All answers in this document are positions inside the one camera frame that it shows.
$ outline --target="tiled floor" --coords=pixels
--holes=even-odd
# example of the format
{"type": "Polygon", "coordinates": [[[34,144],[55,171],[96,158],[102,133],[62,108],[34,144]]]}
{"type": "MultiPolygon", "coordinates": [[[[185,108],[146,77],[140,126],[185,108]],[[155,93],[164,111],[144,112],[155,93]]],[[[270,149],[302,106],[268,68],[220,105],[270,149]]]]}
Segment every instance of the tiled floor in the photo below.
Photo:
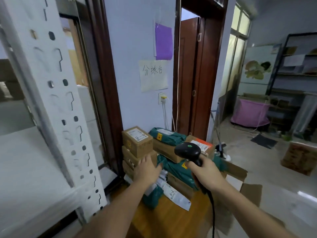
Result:
{"type": "MultiPolygon", "coordinates": [[[[250,140],[258,132],[249,132],[239,126],[233,126],[229,119],[221,124],[221,140],[227,144],[225,151],[231,156],[232,163],[246,169],[245,180],[250,184],[262,184],[260,208],[282,220],[286,228],[299,237],[316,237],[317,203],[297,194],[301,191],[317,197],[317,170],[311,176],[305,176],[280,165],[288,142],[275,139],[278,143],[273,149],[262,147],[250,140]]],[[[221,238],[248,237],[234,219],[232,228],[221,238]]]]}

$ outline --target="wooden door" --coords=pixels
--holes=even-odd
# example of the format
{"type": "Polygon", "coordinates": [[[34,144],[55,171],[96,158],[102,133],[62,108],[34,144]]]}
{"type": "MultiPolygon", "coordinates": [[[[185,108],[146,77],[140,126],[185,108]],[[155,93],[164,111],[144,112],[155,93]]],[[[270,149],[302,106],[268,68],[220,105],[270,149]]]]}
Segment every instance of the wooden door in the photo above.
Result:
{"type": "Polygon", "coordinates": [[[201,41],[198,42],[195,96],[192,101],[190,131],[193,136],[206,140],[219,61],[222,21],[200,19],[201,41]]]}
{"type": "Polygon", "coordinates": [[[177,132],[188,135],[191,122],[191,100],[196,60],[199,17],[181,21],[178,68],[177,132]]]}

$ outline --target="black floor mat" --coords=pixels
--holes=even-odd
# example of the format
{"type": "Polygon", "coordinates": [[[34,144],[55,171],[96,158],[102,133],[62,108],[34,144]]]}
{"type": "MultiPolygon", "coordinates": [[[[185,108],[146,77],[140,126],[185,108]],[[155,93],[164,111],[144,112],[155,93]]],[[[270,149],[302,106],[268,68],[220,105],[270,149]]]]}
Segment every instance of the black floor mat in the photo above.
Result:
{"type": "Polygon", "coordinates": [[[251,141],[269,149],[272,149],[277,144],[277,141],[266,138],[260,134],[255,136],[251,141]]]}

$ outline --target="orange sticker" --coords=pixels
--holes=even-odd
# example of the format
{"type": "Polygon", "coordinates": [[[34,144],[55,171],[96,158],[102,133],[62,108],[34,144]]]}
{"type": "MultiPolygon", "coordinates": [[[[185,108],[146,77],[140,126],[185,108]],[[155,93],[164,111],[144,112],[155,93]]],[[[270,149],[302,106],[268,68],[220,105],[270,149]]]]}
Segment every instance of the orange sticker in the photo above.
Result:
{"type": "Polygon", "coordinates": [[[182,167],[187,169],[187,166],[185,165],[185,162],[182,164],[182,167]]]}
{"type": "Polygon", "coordinates": [[[156,139],[158,139],[158,140],[162,140],[162,137],[163,137],[163,135],[162,134],[160,134],[160,133],[158,133],[158,135],[157,135],[157,137],[156,137],[156,139]]]}

